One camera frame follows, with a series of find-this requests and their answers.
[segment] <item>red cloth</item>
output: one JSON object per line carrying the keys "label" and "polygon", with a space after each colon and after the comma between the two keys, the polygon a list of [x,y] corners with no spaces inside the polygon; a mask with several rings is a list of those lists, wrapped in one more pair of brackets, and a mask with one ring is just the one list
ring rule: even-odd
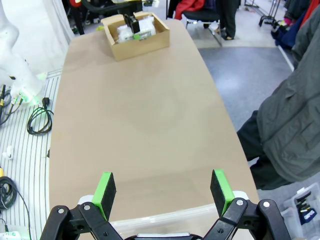
{"label": "red cloth", "polygon": [[175,9],[175,19],[181,20],[183,11],[198,11],[205,5],[206,0],[182,0]]}
{"label": "red cloth", "polygon": [[311,16],[313,11],[318,7],[319,4],[320,4],[320,0],[312,0],[308,10],[306,11],[306,14],[305,14],[305,16],[303,18],[303,21],[302,21],[301,25],[300,25],[300,28],[308,20],[308,18]]}

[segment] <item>striped surface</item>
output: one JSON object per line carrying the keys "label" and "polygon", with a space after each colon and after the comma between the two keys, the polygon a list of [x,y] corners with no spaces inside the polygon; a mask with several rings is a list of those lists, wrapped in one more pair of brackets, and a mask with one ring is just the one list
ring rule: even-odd
{"label": "striped surface", "polygon": [[[60,76],[61,70],[47,75],[45,96],[50,98],[48,109],[52,109],[53,112]],[[46,156],[50,149],[51,132],[39,136],[29,135],[27,132],[27,121],[37,107],[19,109],[0,127],[0,166],[4,174],[16,183],[29,208],[33,240],[40,238],[50,211],[49,158]],[[34,121],[33,126],[37,130],[44,122],[45,114],[42,114]],[[7,146],[14,147],[13,160],[2,156]],[[28,226],[27,211],[19,196],[11,208],[2,212],[1,217],[8,225]]]}

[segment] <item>cardboard box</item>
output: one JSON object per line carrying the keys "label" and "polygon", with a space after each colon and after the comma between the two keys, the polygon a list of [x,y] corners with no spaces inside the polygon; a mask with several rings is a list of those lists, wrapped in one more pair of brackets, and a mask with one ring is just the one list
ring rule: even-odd
{"label": "cardboard box", "polygon": [[134,39],[117,43],[117,28],[126,24],[123,15],[114,15],[101,20],[104,25],[106,37],[113,52],[113,56],[117,61],[132,58],[158,49],[163,49],[170,45],[170,30],[155,14],[141,11],[134,15],[138,20],[152,15],[154,17],[156,34],[143,40]]}

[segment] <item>table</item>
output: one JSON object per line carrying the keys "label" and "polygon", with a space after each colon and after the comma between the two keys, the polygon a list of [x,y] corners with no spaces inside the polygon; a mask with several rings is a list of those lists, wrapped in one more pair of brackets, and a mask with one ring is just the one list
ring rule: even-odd
{"label": "table", "polygon": [[203,59],[179,21],[164,22],[170,47],[120,62],[104,31],[71,42],[52,129],[51,207],[76,206],[102,172],[113,172],[117,188],[111,221],[199,207],[213,203],[213,169],[258,203]]}

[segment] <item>chair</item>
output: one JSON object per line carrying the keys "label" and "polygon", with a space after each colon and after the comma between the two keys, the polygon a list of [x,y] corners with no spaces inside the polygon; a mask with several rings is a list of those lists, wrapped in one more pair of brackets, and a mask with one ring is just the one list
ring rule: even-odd
{"label": "chair", "polygon": [[[219,14],[212,9],[203,8],[198,11],[184,11],[182,13],[186,17],[186,26],[185,28],[188,28],[188,24],[194,24],[195,22],[202,22],[204,28],[208,28],[209,25],[213,22],[218,22],[219,32],[220,31],[220,16]],[[218,44],[222,47],[222,37],[221,34],[219,34],[219,40],[216,37],[216,33],[212,32],[212,35],[214,36],[215,40],[218,42]]]}

